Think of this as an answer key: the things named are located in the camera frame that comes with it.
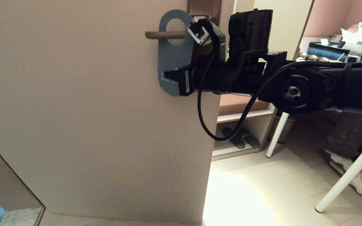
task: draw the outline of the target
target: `screw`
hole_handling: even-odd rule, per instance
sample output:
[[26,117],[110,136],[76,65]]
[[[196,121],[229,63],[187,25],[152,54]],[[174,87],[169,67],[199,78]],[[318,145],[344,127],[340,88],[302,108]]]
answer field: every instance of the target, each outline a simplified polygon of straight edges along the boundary
[[297,88],[292,88],[292,89],[290,89],[290,94],[291,95],[297,95],[298,93],[299,93],[299,89],[297,89]]

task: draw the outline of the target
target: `door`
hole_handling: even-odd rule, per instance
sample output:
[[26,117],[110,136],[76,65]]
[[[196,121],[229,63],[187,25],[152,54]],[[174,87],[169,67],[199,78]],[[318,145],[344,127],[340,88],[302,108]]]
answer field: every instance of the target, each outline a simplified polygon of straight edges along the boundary
[[[144,37],[172,9],[187,0],[0,0],[0,154],[49,211],[201,221],[214,141]],[[219,97],[202,103],[214,131]]]

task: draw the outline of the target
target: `label sticker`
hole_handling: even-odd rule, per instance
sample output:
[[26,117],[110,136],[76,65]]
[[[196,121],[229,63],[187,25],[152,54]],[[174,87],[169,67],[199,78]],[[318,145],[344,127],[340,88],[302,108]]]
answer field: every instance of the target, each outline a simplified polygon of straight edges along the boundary
[[185,71],[185,86],[186,86],[187,93],[189,93],[189,72],[188,71]]

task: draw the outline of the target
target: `wooden door handle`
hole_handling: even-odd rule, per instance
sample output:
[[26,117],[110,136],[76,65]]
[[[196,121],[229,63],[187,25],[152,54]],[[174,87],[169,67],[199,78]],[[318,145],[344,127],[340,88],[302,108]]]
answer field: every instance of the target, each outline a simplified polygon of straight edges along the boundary
[[182,40],[185,31],[146,31],[145,37],[150,40]]

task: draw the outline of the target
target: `black cable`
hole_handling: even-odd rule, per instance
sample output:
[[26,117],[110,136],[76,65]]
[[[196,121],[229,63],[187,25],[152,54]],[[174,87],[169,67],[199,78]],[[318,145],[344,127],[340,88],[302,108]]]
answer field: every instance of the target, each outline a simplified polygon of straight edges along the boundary
[[[206,127],[203,118],[202,118],[202,112],[201,112],[201,95],[202,95],[202,89],[203,89],[203,84],[204,84],[204,79],[205,76],[207,74],[207,71],[209,70],[210,66],[211,66],[211,62],[213,61],[214,58],[214,54],[212,56],[212,59],[210,60],[210,63],[208,64],[207,68],[205,69],[205,73],[202,76],[202,81],[201,81],[201,85],[199,87],[198,90],[198,115],[199,115],[199,120],[201,122],[201,125],[203,127],[203,129],[205,130],[205,132],[214,140],[217,141],[227,141],[229,139],[231,139],[233,136],[235,136],[238,133],[238,130],[240,130],[241,126],[244,123],[245,118],[247,117],[248,113],[250,112],[251,107],[253,106],[253,104],[255,103],[255,100],[258,98],[258,96],[260,95],[260,93],[265,89],[265,87],[270,83],[270,81],[272,81],[275,77],[277,77],[278,75],[280,75],[281,73],[283,73],[284,71],[294,68],[294,67],[299,67],[299,66],[319,66],[319,67],[345,67],[345,63],[330,63],[330,62],[317,62],[317,61],[302,61],[302,62],[294,62],[294,63],[289,63],[281,68],[279,68],[277,71],[275,71],[268,80],[266,80],[262,86],[260,86],[260,88],[258,89],[258,91],[251,97],[250,101],[248,102],[247,106],[245,107],[243,114],[241,115],[240,120],[238,121],[236,127],[233,129],[233,131],[228,134],[225,137],[217,137],[216,135],[212,134],[209,129]],[[358,62],[358,63],[353,63],[352,67],[362,67],[362,62]]]

